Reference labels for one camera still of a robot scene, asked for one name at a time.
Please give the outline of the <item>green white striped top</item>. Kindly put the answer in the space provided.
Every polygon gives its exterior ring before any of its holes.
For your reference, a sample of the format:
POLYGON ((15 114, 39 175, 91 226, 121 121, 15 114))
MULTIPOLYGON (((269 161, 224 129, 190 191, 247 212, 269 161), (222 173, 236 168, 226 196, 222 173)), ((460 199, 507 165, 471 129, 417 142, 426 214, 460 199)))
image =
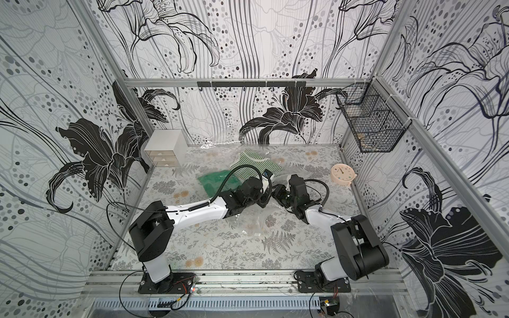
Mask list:
MULTIPOLYGON (((237 156, 236 161, 234 161, 231 165, 231 169, 242 165, 252 165, 261 173, 268 170, 275 176, 278 176, 283 171, 283 168, 279 164, 251 149, 241 152, 237 156)), ((236 175, 236 177, 241 181, 245 181, 250 177, 256 178, 258 176, 258 174, 251 168, 241 168, 237 170, 234 175, 236 175)))

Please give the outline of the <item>clear plastic vacuum bag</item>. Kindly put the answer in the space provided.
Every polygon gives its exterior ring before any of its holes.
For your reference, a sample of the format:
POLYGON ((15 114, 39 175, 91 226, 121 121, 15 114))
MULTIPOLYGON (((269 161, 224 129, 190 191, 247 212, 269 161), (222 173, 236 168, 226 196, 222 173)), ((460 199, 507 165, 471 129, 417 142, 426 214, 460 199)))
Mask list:
MULTIPOLYGON (((186 171, 194 173, 196 176, 196 182, 202 187, 202 192, 205 193, 203 186, 199 183, 198 177, 208 174, 211 172, 217 172, 222 170, 230 171, 229 175, 225 178, 220 188, 223 188, 229 177, 241 168, 251 168, 257 174, 261 173, 257 168, 252 165, 242 165, 237 168, 231 169, 231 165, 236 161, 237 156, 247 149, 254 150, 264 157, 270 158, 275 163, 279 164, 283 171, 278 175, 274 175, 272 181, 272 189, 275 188, 277 183, 282 182, 284 175, 285 160, 289 158, 288 151, 291 151, 291 147, 288 145, 277 144, 277 145, 244 145, 240 143, 235 144, 224 144, 216 146, 204 145, 202 147, 190 147, 186 153, 186 163, 184 168, 186 171)), ((211 199, 207 193, 201 201, 211 199)), ((236 235, 245 235, 248 237, 259 237, 262 233, 262 222, 266 216, 275 209, 275 205, 268 203, 265 208, 259 207, 254 204, 246 208, 242 213, 219 220, 204 221, 181 231, 193 231, 197 227, 200 228, 200 233, 207 236, 209 233, 218 234, 222 230, 233 230, 236 235)))

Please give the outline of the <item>green tank top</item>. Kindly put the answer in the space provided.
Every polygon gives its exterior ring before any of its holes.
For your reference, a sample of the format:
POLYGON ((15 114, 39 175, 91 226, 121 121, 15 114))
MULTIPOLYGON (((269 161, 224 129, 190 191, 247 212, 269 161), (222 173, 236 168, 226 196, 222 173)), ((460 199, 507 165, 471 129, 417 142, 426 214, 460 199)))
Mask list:
MULTIPOLYGON (((228 170, 211 172, 198 177, 198 181, 203 186, 205 193, 207 193, 209 197, 213 197, 229 173, 230 171, 228 170)), ((241 184, 238 177, 232 175, 224 185, 223 190, 236 189, 241 184)))

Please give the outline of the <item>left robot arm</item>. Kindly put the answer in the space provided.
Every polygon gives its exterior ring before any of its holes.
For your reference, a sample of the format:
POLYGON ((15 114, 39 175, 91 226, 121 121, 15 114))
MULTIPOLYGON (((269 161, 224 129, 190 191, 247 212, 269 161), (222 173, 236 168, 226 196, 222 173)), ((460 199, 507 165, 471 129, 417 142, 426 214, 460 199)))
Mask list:
POLYGON ((171 281, 172 270, 164 252, 172 234, 204 221, 236 216, 254 204, 265 207, 270 200, 273 179, 273 173, 266 169, 236 189, 218 189, 205 201, 173 206, 152 202, 129 227, 137 258, 144 264, 151 282, 171 281))

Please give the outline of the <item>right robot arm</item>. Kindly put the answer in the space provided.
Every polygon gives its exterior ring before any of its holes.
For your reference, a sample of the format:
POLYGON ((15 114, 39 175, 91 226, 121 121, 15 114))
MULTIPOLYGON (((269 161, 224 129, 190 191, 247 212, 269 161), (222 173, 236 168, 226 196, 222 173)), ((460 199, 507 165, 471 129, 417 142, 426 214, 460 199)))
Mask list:
POLYGON ((358 280, 380 270, 390 258, 369 219, 364 215, 342 217, 325 208, 329 186, 317 179, 290 176, 287 185, 275 186, 272 197, 286 211, 306 225, 330 233, 337 256, 315 266, 315 279, 321 285, 348 278, 358 280))

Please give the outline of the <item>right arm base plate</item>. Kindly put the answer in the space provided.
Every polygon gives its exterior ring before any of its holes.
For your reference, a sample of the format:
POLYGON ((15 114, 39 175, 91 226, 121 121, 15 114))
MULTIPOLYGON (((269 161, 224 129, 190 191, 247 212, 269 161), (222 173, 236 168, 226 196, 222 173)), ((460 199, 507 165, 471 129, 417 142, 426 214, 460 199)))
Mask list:
POLYGON ((347 278, 328 281, 318 273, 311 270, 297 270, 294 279, 298 283, 298 291, 303 294, 312 293, 349 293, 351 286, 347 278))

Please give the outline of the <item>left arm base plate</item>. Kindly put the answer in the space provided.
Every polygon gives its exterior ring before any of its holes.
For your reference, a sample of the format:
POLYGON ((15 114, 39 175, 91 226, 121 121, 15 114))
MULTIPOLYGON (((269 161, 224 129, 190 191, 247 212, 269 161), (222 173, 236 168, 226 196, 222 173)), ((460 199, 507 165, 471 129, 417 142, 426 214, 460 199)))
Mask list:
POLYGON ((191 292, 196 275, 194 273, 176 272, 160 282, 153 282, 148 273, 144 273, 139 285, 139 294, 178 294, 191 292))

